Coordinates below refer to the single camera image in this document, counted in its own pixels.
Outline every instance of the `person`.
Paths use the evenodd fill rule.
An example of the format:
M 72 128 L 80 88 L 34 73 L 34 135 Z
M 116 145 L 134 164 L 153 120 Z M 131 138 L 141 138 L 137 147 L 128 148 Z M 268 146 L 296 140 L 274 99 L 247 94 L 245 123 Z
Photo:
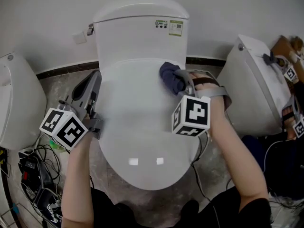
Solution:
M 304 84 L 293 81 L 294 94 L 300 108 L 304 109 Z M 247 135 L 242 138 L 264 172 L 268 189 L 274 197 L 304 199 L 304 136 L 297 138 L 293 126 L 292 107 L 282 111 L 283 129 L 286 131 L 259 139 Z
M 207 77 L 191 74 L 192 78 Z M 197 90 L 218 87 L 206 83 Z M 235 187 L 216 196 L 200 213 L 199 204 L 190 200 L 181 210 L 181 227 L 271 227 L 271 208 L 263 172 L 243 144 L 224 114 L 223 97 L 211 99 L 210 135 L 220 148 Z M 62 227 L 135 227 L 132 210 L 124 204 L 114 205 L 101 191 L 90 188 L 89 146 L 87 133 L 71 151 L 62 197 Z

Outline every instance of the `strap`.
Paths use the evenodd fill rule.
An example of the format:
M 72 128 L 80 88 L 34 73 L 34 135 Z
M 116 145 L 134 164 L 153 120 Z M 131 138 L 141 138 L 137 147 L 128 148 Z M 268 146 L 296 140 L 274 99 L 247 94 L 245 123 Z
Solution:
M 199 98 L 206 96 L 206 97 L 214 97 L 214 96 L 223 96 L 228 95 L 226 89 L 224 87 L 212 88 L 212 89 L 202 89 L 196 91 L 197 96 Z
M 292 114 L 294 115 L 291 115 L 289 117 L 295 117 L 295 121 L 298 122 L 300 119 L 301 119 L 301 114 L 300 114 L 300 110 L 299 110 L 299 106 L 298 106 L 298 102 L 295 98 L 294 95 L 291 95 L 289 101 L 286 103 L 286 105 L 283 107 L 282 111 L 284 111 L 286 108 L 288 107 L 292 107 L 293 108 L 293 112 Z M 287 117 L 289 114 L 287 114 L 286 116 L 282 116 L 282 122 L 284 123 L 284 121 L 286 119 L 288 119 L 289 117 Z
M 284 116 L 282 117 L 282 120 L 283 120 L 283 122 L 285 122 L 287 119 L 289 119 L 289 118 L 291 118 L 291 117 L 294 117 L 294 116 L 295 116 L 294 112 L 290 112 L 290 113 L 284 115 Z
M 194 85 L 199 85 L 199 84 L 206 84 L 206 83 L 211 83 L 219 86 L 218 82 L 214 80 L 213 78 L 208 78 L 208 77 L 203 77 L 203 78 L 194 78 L 193 80 Z
M 224 102 L 225 102 L 225 110 L 231 105 L 232 101 L 231 98 L 229 97 L 225 87 L 217 87 L 217 88 L 212 88 L 212 89 L 202 89 L 196 91 L 196 97 L 215 97 L 215 96 L 223 96 L 224 97 Z

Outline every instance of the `wall outlet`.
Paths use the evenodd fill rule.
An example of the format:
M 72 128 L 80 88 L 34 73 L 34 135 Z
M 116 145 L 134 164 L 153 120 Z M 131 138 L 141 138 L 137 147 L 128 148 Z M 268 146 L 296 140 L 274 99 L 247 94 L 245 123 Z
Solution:
M 86 43 L 86 37 L 83 31 L 73 34 L 72 37 L 76 44 Z

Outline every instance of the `wire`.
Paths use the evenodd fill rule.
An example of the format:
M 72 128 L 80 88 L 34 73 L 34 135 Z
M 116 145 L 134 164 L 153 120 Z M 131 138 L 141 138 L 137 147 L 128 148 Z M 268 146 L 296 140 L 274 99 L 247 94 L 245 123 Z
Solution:
M 38 151 L 38 152 L 39 152 L 39 150 L 41 150 L 41 149 L 43 149 L 44 152 L 45 152 L 45 153 L 44 153 L 44 158 L 43 158 L 43 160 L 42 160 L 41 162 L 43 162 L 44 164 L 48 165 L 48 166 L 49 166 L 50 168 L 52 168 L 52 169 L 54 170 L 54 172 L 57 174 L 56 177 L 52 177 L 51 173 L 48 171 L 48 173 L 49 173 L 50 177 L 52 178 L 52 180 L 55 180 L 55 179 L 58 178 L 58 182 L 57 182 L 56 187 L 55 187 L 55 189 L 56 189 L 56 194 L 55 194 L 53 191 L 51 191 L 50 189 L 47 189 L 47 190 L 51 191 L 54 195 L 57 195 L 57 197 L 58 197 L 59 200 L 61 201 L 61 197 L 60 197 L 59 194 L 58 194 L 58 184 L 60 183 L 60 170 L 61 170 L 61 165 L 60 165 L 59 157 L 56 155 L 56 153 L 54 152 L 54 150 L 53 150 L 53 149 L 51 148 L 51 146 L 48 145 L 48 144 L 45 144 L 45 145 L 38 145 L 38 146 L 33 150 L 32 153 L 34 153 L 35 151 Z M 53 155 L 54 155 L 54 157 L 55 157 L 55 160 L 56 160 L 56 164 L 57 164 L 57 169 L 58 169 L 58 170 L 55 169 L 55 166 L 54 166 L 53 162 L 52 162 L 50 159 L 46 158 L 46 156 L 47 156 L 47 150 L 51 150 L 51 151 L 52 151 L 52 153 L 53 153 Z
M 199 177 L 199 174 L 198 174 L 198 172 L 197 172 L 197 170 L 196 170 L 194 164 L 192 163 L 191 166 L 192 166 L 193 169 L 194 169 L 195 177 L 196 177 L 196 183 L 197 183 L 197 185 L 199 186 L 199 190 L 200 190 L 201 194 L 203 195 L 203 197 L 206 198 L 206 199 L 209 201 L 209 203 L 212 205 L 212 207 L 213 207 L 213 209 L 214 209 L 215 216 L 216 216 L 216 218 L 217 218 L 218 228 L 220 228 L 220 224 L 219 224 L 219 220 L 218 220 L 218 219 L 219 219 L 219 218 L 218 218 L 218 213 L 217 213 L 217 211 L 216 211 L 216 209 L 215 209 L 215 207 L 214 207 L 212 201 L 205 195 L 205 193 L 204 193 L 204 191 L 203 191 L 203 188 L 202 188 L 201 182 L 200 182 L 200 177 Z
M 11 165 L 10 165 L 9 163 L 6 163 L 6 165 L 9 165 L 9 173 L 8 173 L 8 174 L 7 174 L 1 167 L 0 167 L 0 169 L 1 169 L 1 171 L 4 172 L 4 174 L 5 174 L 8 178 L 10 178 Z
M 269 201 L 270 203 L 277 203 L 279 204 L 280 206 L 286 208 L 286 209 L 293 209 L 293 210 L 297 210 L 298 208 L 303 208 L 304 206 L 304 201 L 296 204 L 296 205 L 286 205 L 286 204 L 283 204 L 280 200 L 278 200 L 277 196 L 274 197 L 275 198 L 275 201 Z
M 95 189 L 95 188 L 94 188 L 93 179 L 92 179 L 91 175 L 90 175 L 90 180 L 91 180 L 91 183 L 92 183 L 92 188 Z
M 232 178 L 229 178 L 229 180 L 227 181 L 227 184 L 226 184 L 226 190 L 228 190 L 228 185 L 229 183 L 231 182 Z
M 269 148 L 268 148 L 267 151 L 266 151 L 265 157 L 264 157 L 264 171 L 263 171 L 263 173 L 265 173 L 265 171 L 266 171 L 266 157 L 267 157 L 268 151 L 271 149 L 271 147 L 272 147 L 274 144 L 276 144 L 276 143 L 287 142 L 287 141 L 290 141 L 290 140 L 293 140 L 293 139 L 276 141 L 276 142 L 272 143 L 272 144 L 269 146 Z
M 198 155 L 198 157 L 197 157 L 192 163 L 197 162 L 197 161 L 203 156 L 203 154 L 205 153 L 205 150 L 206 150 L 206 148 L 207 148 L 207 146 L 208 146 L 208 144 L 209 144 L 209 133 L 206 131 L 205 134 L 206 134 L 206 137 L 207 137 L 205 146 L 204 146 L 204 148 L 203 148 L 203 145 L 202 145 L 202 143 L 201 143 L 201 139 L 200 139 L 200 137 L 199 137 L 199 143 L 200 143 L 200 144 L 199 144 L 199 147 L 200 147 L 199 155 Z
M 206 131 L 206 137 L 207 137 L 207 140 L 206 140 L 206 143 L 205 143 L 205 148 L 204 150 L 202 151 L 202 153 L 199 155 L 199 159 L 203 156 L 203 154 L 205 153 L 206 149 L 207 149 L 207 146 L 209 145 L 209 141 L 210 141 L 210 136 L 209 136 L 209 133 Z
M 32 193 L 37 193 L 37 191 L 32 191 L 32 189 L 30 189 L 26 184 L 24 184 L 23 182 L 21 182 L 21 184 L 23 186 L 25 186 L 28 190 L 30 190 Z
M 41 222 L 32 214 L 32 212 L 30 212 L 25 206 L 23 206 L 21 203 L 16 204 L 16 206 L 20 205 L 21 207 L 23 207 L 25 210 L 28 211 L 28 213 L 31 214 L 31 216 L 42 226 Z
M 36 208 L 35 207 L 35 205 L 33 204 L 33 202 L 31 201 L 31 200 L 29 200 L 28 199 L 28 201 L 29 201 L 29 203 L 31 204 L 31 206 L 33 207 L 33 210 L 43 219 L 43 220 L 45 220 L 51 227 L 54 227 L 54 228 L 56 228 L 50 221 L 48 221 L 47 219 L 45 219 L 41 214 L 39 214 L 38 212 L 37 212 L 37 209 L 38 208 Z
M 219 218 L 218 218 L 218 213 L 217 213 L 217 211 L 216 211 L 216 209 L 215 209 L 215 207 L 214 207 L 212 201 L 205 195 L 205 193 L 204 193 L 204 191 L 203 191 L 203 188 L 202 188 L 202 186 L 201 186 L 199 174 L 198 174 L 198 172 L 197 172 L 197 170 L 196 170 L 196 168 L 195 168 L 195 166 L 194 166 L 194 163 L 197 162 L 197 161 L 203 156 L 203 154 L 205 153 L 205 151 L 206 151 L 206 149 L 207 149 L 207 147 L 208 147 L 208 145 L 209 145 L 209 140 L 210 140 L 209 133 L 208 133 L 208 131 L 206 131 L 205 133 L 206 133 L 206 137 L 207 137 L 205 146 L 204 146 L 204 148 L 203 148 L 202 143 L 201 143 L 201 139 L 200 139 L 200 137 L 199 137 L 200 152 L 199 152 L 198 157 L 191 163 L 191 166 L 192 166 L 192 168 L 194 169 L 195 177 L 196 177 L 196 183 L 197 183 L 197 185 L 198 185 L 198 187 L 199 187 L 199 190 L 200 190 L 202 196 L 203 196 L 204 198 L 206 198 L 206 199 L 209 201 L 209 203 L 212 205 L 212 207 L 213 207 L 213 209 L 214 209 L 215 216 L 216 216 L 216 218 L 217 218 L 218 228 L 220 228 L 220 224 L 219 224 L 219 220 L 218 220 L 218 219 L 219 219 Z

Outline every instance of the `toilet seat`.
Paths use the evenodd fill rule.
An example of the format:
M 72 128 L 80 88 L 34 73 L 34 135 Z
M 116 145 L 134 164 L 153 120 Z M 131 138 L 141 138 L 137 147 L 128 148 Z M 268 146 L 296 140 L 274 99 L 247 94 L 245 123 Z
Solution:
M 199 145 L 198 138 L 171 133 L 171 114 L 180 99 L 159 77 L 165 61 L 126 60 L 101 70 L 95 108 L 105 124 L 100 147 L 118 175 L 144 190 L 164 189 L 177 182 Z

